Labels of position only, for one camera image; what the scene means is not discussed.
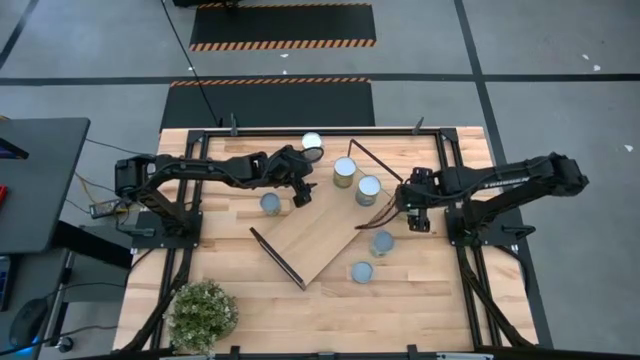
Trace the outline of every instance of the black mat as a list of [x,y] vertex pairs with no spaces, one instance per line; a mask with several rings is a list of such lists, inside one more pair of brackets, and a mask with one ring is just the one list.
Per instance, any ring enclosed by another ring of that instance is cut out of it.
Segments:
[[198,8],[192,51],[367,47],[376,41],[368,4],[247,5]]
[[[202,83],[215,114],[224,118],[224,127],[230,126],[232,112],[238,127],[375,126],[371,85],[366,78],[290,77]],[[215,127],[200,88],[195,81],[172,83],[162,129],[197,127]]]

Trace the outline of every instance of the green plant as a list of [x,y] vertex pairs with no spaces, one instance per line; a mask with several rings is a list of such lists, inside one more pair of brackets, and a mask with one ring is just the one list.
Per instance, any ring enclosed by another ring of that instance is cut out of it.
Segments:
[[213,355],[216,339],[236,327],[238,308],[218,284],[205,280],[180,288],[165,319],[178,352]]

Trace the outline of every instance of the tilted wooden board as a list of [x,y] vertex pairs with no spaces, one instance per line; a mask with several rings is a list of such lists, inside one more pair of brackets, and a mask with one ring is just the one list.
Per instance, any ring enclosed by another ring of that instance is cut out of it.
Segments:
[[[464,164],[492,166],[481,127],[457,128]],[[162,132],[159,153],[183,155],[187,130]],[[326,136],[325,158],[314,164],[308,182],[331,183],[333,162],[345,156],[351,137]],[[402,177],[414,166],[439,169],[435,141],[427,136],[354,136]],[[213,159],[224,160],[255,151],[271,154],[285,144],[298,148],[299,137],[215,137],[209,143]],[[447,149],[452,163],[450,149]],[[376,175],[392,193],[398,184],[359,150],[352,154],[366,174]],[[190,182],[187,198],[190,198]],[[175,198],[178,182],[161,188]],[[266,216],[260,197],[276,192],[282,199],[279,216]],[[200,246],[194,252],[189,281],[213,279],[236,297],[240,319],[235,331],[216,341],[216,353],[241,346],[250,353],[406,352],[407,344],[419,351],[469,351],[473,349],[466,318],[456,252],[448,242],[442,209],[429,210],[431,232],[411,232],[406,218],[397,218],[384,229],[396,245],[386,257],[373,258],[369,245],[375,230],[360,232],[308,285],[300,290],[265,253],[249,231],[265,233],[295,211],[290,189],[234,189],[207,182],[201,209],[204,224]],[[482,194],[486,199],[491,193]],[[313,201],[321,200],[318,195]],[[497,249],[484,248],[493,297],[507,318],[528,340],[535,330],[518,262]],[[129,276],[114,348],[126,345],[144,324],[158,301],[166,250],[156,249]],[[176,255],[176,265],[181,255]],[[350,278],[351,265],[369,261],[375,266],[369,284]],[[482,338],[489,344],[484,309],[478,315]],[[161,346],[169,344],[164,329]]]
[[302,279],[306,287],[360,232],[355,227],[368,223],[389,202],[381,191],[371,206],[361,206],[355,196],[361,171],[353,184],[341,189],[333,182],[316,186],[313,201],[293,210],[278,225],[264,234],[265,240]]

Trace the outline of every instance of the gray floor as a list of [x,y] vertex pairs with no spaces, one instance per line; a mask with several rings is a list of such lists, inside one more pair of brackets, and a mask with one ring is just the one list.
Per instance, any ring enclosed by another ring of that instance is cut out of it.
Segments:
[[[312,2],[247,0],[247,3]],[[0,1],[0,48],[27,0]],[[188,40],[195,11],[167,2]],[[453,0],[372,0],[374,48],[191,53],[201,75],[448,73],[471,67]],[[465,0],[485,74],[640,72],[640,3],[634,0]],[[182,57],[156,0],[40,0],[10,57],[6,78],[185,76]],[[538,231],[534,264],[556,348],[640,354],[640,83],[489,83],[507,159],[556,151],[578,160],[591,184],[578,197],[523,208]],[[0,114],[14,118],[86,116],[89,137],[154,152],[168,85],[0,86]],[[376,124],[485,126],[469,82],[377,81]],[[113,186],[127,154],[87,143],[78,172]],[[94,189],[96,198],[109,199]],[[74,182],[69,199],[88,207]],[[71,206],[62,217],[96,224]],[[65,329],[114,324],[118,302],[77,304]],[[113,332],[77,336],[61,356],[108,352]]]

